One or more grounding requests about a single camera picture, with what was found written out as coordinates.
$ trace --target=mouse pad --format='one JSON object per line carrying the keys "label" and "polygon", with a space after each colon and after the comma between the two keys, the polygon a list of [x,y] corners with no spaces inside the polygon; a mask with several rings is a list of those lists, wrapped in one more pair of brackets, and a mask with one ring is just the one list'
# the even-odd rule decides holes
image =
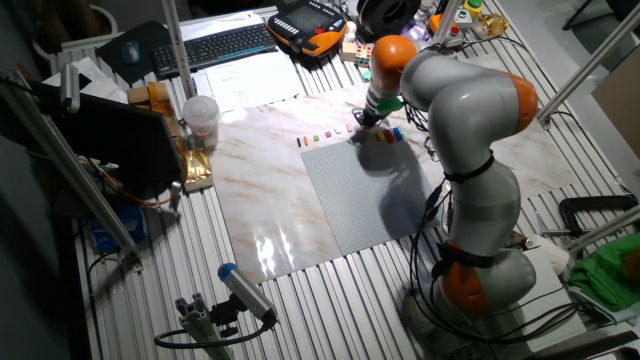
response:
{"label": "mouse pad", "polygon": [[406,141],[371,132],[301,156],[342,255],[418,231],[432,189]]}
{"label": "mouse pad", "polygon": [[[122,45],[135,41],[140,48],[140,62],[127,65],[122,62]],[[132,85],[155,70],[151,50],[171,43],[169,30],[159,22],[149,21],[138,25],[96,50],[96,55],[111,67],[114,73]]]}

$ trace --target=green cloth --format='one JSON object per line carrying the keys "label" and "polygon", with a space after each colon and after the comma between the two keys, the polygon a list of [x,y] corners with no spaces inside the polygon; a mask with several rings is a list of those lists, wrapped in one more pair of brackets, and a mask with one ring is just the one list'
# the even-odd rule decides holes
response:
{"label": "green cloth", "polygon": [[620,257],[640,247],[640,233],[602,246],[571,270],[569,284],[617,312],[640,301],[640,287],[627,279]]}

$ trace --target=marble tabletop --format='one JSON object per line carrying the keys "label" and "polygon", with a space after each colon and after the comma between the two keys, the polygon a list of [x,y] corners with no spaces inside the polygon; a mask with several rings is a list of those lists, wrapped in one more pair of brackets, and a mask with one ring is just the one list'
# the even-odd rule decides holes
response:
{"label": "marble tabletop", "polygon": [[[346,124],[356,125],[351,111],[364,105],[367,86],[223,114],[220,143],[210,154],[214,185],[236,262],[250,280],[259,283],[342,256],[300,154],[354,136]],[[404,111],[382,124],[396,126],[437,186],[444,175],[424,148],[425,133],[407,123]],[[523,199],[576,182],[537,122],[492,149],[516,174]]]}

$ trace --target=tape roll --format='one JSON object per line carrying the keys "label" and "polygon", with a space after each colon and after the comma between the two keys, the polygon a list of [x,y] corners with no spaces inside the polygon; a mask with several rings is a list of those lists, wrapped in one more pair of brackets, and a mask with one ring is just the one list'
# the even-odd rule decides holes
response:
{"label": "tape roll", "polygon": [[420,8],[420,0],[360,0],[357,8],[361,29],[384,35],[402,30]]}

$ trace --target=paper sheet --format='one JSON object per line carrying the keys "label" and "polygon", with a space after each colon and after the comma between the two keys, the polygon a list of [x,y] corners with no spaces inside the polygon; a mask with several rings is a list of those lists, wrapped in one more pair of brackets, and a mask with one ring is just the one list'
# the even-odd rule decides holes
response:
{"label": "paper sheet", "polygon": [[296,69],[281,52],[250,56],[205,72],[221,112],[265,105],[301,92]]}
{"label": "paper sheet", "polygon": [[[93,95],[99,98],[117,101],[123,104],[127,104],[127,94],[120,90],[118,84],[109,79],[98,66],[91,60],[91,58],[84,58],[80,61],[74,61],[71,65],[78,68],[80,74],[86,76],[91,83],[80,90],[82,94]],[[43,81],[44,84],[51,86],[60,86],[60,74],[55,74],[47,80]]]}
{"label": "paper sheet", "polygon": [[262,19],[260,19],[260,16],[254,14],[252,11],[244,11],[216,21],[205,21],[181,26],[180,31],[182,33],[182,41],[187,41],[222,31],[261,23]]}

